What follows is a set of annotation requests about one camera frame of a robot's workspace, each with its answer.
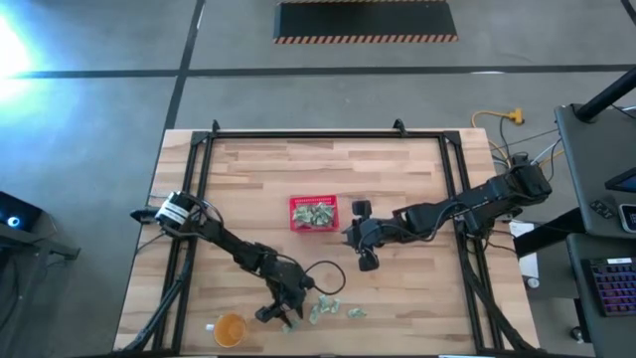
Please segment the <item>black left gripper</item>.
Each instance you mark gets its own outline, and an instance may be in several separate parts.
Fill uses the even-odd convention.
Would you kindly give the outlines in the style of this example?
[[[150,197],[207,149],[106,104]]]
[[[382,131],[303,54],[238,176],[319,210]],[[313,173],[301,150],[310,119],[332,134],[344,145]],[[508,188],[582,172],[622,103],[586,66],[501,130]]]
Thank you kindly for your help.
[[[262,267],[257,275],[264,279],[273,298],[271,305],[263,306],[255,313],[257,320],[267,323],[278,318],[286,326],[292,326],[287,311],[295,311],[300,319],[304,319],[304,300],[307,291],[315,287],[315,280],[302,267],[293,263],[273,263]]]

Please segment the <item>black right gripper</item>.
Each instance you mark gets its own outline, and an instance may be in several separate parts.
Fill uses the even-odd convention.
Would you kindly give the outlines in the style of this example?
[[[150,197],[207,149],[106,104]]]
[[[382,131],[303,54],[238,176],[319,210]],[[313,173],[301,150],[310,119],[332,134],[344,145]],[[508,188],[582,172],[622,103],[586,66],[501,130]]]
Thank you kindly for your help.
[[[391,219],[372,218],[372,205],[368,200],[354,201],[352,212],[356,219],[347,227],[342,234],[350,235],[346,237],[343,244],[353,248],[359,255],[360,271],[375,270],[380,266],[378,256],[374,248],[384,244],[384,227],[392,223]]]

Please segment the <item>red plastic slotted basket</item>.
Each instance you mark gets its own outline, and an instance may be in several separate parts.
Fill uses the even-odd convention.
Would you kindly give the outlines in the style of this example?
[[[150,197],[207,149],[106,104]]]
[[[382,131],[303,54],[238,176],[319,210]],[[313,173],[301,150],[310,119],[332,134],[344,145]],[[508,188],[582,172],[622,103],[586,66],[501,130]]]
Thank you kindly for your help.
[[[307,225],[296,226],[292,220],[293,210],[299,205],[311,205],[317,203],[325,203],[334,207],[334,220],[330,227],[325,229],[311,229]],[[338,213],[338,199],[335,195],[319,195],[319,196],[295,196],[289,199],[289,222],[290,230],[296,233],[310,233],[310,232],[335,232],[339,229],[339,213]]]

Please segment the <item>black desk support bar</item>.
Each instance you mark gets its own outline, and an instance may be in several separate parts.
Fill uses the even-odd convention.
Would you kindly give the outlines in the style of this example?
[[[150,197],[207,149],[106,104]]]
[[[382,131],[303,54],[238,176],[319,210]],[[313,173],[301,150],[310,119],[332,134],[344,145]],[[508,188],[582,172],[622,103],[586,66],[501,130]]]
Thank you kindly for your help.
[[[514,239],[518,258],[564,241],[569,234],[584,234],[585,227],[578,208],[547,222]]]

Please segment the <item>black hazard-striped floor mat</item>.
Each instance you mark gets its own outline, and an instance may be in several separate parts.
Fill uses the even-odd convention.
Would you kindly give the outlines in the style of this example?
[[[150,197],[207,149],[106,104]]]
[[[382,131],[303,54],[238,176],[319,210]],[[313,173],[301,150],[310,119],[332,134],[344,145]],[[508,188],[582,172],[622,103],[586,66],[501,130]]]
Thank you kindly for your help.
[[[296,0],[275,6],[277,45],[453,43],[446,0]]]

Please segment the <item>dark grey desk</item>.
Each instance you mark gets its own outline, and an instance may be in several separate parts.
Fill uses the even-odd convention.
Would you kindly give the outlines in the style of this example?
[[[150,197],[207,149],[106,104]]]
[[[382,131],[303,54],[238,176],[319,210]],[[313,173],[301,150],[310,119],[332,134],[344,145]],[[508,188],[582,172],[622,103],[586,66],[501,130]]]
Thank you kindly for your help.
[[[599,237],[636,239],[636,234],[623,230],[618,212],[620,204],[636,205],[636,193],[604,186],[636,167],[636,118],[606,109],[595,122],[585,123],[575,117],[576,109],[575,105],[559,106],[555,115],[585,230]],[[611,202],[616,217],[605,220],[593,212],[589,204],[594,200]]]
[[[636,316],[603,316],[581,265],[585,259],[636,258],[636,240],[570,234],[566,246],[578,293],[575,330],[580,339],[593,346],[596,358],[636,358]]]

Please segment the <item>small black controller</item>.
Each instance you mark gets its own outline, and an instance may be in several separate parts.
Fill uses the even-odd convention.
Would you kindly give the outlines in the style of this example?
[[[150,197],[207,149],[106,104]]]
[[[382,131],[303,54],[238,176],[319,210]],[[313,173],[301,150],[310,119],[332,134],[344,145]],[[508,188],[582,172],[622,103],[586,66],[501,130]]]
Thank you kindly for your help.
[[[606,200],[594,200],[589,204],[589,207],[605,220],[615,218],[617,215],[615,206]]]

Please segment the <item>purple backlit keyboard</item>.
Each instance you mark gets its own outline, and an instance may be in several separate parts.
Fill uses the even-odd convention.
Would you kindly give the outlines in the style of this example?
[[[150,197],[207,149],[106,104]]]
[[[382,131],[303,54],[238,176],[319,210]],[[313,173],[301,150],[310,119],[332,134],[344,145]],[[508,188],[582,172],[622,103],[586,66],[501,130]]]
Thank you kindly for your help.
[[[581,265],[603,316],[636,316],[636,258],[585,259]]]

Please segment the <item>black smartphone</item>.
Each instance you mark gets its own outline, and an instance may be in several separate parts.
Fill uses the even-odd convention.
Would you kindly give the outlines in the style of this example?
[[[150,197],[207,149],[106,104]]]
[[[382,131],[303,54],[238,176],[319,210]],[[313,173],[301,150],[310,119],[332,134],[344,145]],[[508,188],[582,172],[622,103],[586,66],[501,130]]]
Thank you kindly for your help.
[[[636,205],[620,204],[618,212],[623,230],[627,233],[636,234]]]

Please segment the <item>black tablet screen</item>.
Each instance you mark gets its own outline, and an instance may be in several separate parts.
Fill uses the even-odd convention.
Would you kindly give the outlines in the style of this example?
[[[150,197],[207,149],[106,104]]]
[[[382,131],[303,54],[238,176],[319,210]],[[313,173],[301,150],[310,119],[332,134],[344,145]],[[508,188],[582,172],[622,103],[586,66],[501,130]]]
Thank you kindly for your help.
[[[609,179],[604,186],[611,191],[636,193],[636,167]]]

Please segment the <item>black box with blue light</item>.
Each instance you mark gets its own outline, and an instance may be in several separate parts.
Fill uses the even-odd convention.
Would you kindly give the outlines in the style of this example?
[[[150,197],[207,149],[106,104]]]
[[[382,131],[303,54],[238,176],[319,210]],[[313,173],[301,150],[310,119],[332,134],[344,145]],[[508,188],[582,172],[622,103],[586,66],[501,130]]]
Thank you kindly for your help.
[[[39,207],[0,191],[0,224],[32,232],[42,213]]]

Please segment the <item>black metal table frame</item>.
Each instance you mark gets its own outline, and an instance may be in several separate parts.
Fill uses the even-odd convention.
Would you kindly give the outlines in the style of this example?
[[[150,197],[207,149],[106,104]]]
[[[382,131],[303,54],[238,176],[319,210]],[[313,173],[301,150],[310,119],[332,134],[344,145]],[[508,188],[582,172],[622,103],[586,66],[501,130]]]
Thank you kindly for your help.
[[[291,333],[279,320],[262,323],[255,312],[270,304],[264,282],[242,271],[216,246],[193,246],[142,228],[142,250],[133,261],[114,342],[127,346],[151,317],[170,275],[186,255],[194,272],[183,301],[172,306],[155,343],[157,351],[224,356],[207,324],[226,313],[247,323],[236,355],[439,355],[472,354],[490,346],[492,330],[483,308],[470,312],[457,241],[445,225],[430,243],[390,245],[381,265],[362,272],[340,231],[295,233],[288,202],[295,196],[335,195],[340,223],[351,222],[351,204],[368,199],[379,217],[419,202],[444,200],[494,173],[486,134],[477,128],[368,130],[170,130],[161,144],[150,204],[176,190],[203,194],[230,231],[299,261],[317,286],[341,300],[336,314],[309,315]],[[362,308],[363,318],[347,312]]]

